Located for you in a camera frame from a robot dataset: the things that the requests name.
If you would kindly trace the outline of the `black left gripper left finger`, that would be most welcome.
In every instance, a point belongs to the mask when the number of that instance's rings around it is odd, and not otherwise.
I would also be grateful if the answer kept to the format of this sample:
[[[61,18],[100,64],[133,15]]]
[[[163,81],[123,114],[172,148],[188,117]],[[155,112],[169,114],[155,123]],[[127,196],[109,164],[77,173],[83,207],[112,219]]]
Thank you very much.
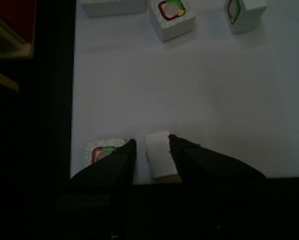
[[[124,240],[135,161],[131,139],[71,178],[57,198],[57,240]]]

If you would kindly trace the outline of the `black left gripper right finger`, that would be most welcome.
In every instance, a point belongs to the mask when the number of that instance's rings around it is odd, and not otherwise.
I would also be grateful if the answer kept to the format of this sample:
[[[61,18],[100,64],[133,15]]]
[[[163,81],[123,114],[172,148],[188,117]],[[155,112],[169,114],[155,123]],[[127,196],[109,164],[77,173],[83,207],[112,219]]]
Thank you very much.
[[[169,135],[201,240],[270,240],[266,176],[247,163]]]

